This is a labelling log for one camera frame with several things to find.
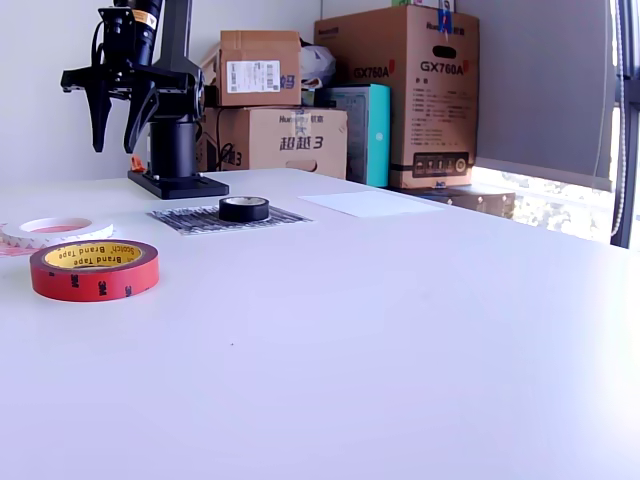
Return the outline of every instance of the white wall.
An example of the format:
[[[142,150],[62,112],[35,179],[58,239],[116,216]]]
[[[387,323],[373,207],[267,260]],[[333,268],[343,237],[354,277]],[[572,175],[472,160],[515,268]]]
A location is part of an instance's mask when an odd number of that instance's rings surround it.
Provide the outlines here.
[[[64,94],[62,71],[89,65],[97,9],[112,0],[33,0],[3,6],[0,45],[0,187],[32,181],[124,177],[128,104],[113,101],[104,153],[91,146],[84,93]],[[320,0],[193,0],[191,60],[199,63],[220,30],[298,30],[313,38]],[[144,138],[138,151],[146,149]]]
[[[390,6],[391,0],[324,0],[322,17],[339,17]]]

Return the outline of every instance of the robotic arm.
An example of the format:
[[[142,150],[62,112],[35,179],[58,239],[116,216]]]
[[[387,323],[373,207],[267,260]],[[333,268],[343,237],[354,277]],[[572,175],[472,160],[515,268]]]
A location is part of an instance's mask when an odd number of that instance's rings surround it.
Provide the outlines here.
[[[124,149],[132,153],[151,125],[151,162],[129,178],[155,195],[190,198],[228,194],[228,187],[196,173],[196,122],[204,112],[204,76],[188,59],[191,0],[167,0],[160,59],[151,64],[163,0],[114,0],[98,10],[91,65],[65,71],[65,92],[84,90],[93,147],[102,152],[111,99],[130,102]],[[103,42],[98,44],[101,25]]]

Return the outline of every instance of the electrical tape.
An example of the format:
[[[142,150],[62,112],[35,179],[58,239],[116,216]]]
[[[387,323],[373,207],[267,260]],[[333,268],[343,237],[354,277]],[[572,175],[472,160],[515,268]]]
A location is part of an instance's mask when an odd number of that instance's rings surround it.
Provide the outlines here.
[[[269,218],[269,200],[259,197],[224,198],[220,200],[218,216],[225,222],[261,222]]]

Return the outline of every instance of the barcode sticker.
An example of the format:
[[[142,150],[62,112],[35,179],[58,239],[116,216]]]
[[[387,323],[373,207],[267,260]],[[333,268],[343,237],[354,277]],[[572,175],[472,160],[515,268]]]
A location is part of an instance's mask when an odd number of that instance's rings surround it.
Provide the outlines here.
[[[280,91],[280,62],[227,62],[227,93]]]

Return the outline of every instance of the tape roll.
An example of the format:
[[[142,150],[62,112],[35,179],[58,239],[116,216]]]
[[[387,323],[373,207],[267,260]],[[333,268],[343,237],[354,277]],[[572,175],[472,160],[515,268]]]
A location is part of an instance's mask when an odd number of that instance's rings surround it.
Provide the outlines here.
[[[113,223],[87,218],[41,218],[2,227],[0,238],[11,247],[47,248],[62,243],[102,240],[113,235]]]
[[[69,302],[131,297],[158,283],[158,251],[126,240],[72,242],[31,256],[31,281],[40,295]]]
[[[225,222],[260,222],[269,218],[269,200],[259,197],[224,198],[220,200],[218,216]]]

